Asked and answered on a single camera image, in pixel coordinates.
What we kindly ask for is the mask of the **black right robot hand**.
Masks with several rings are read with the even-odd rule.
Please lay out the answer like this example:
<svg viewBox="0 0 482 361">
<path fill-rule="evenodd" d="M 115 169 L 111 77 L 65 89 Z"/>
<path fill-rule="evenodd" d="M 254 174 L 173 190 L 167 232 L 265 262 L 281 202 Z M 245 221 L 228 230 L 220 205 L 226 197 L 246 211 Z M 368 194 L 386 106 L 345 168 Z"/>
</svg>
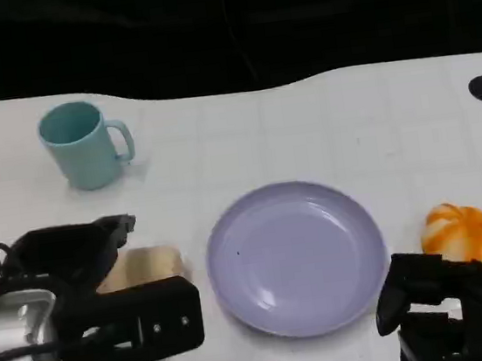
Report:
<svg viewBox="0 0 482 361">
<path fill-rule="evenodd" d="M 397 332 L 400 361 L 482 361 L 482 262 L 396 253 L 379 295 L 380 336 Z"/>
</svg>

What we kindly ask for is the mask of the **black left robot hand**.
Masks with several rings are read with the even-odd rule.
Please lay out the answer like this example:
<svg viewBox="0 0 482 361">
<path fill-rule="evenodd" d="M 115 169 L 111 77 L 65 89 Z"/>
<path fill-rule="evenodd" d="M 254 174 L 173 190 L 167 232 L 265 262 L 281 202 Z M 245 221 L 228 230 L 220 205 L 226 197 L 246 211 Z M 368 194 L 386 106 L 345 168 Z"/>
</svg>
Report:
<svg viewBox="0 0 482 361">
<path fill-rule="evenodd" d="M 5 285 L 45 281 L 46 289 L 94 291 L 115 265 L 136 220 L 132 214 L 106 216 L 30 230 L 11 245 L 1 242 L 0 279 Z"/>
</svg>

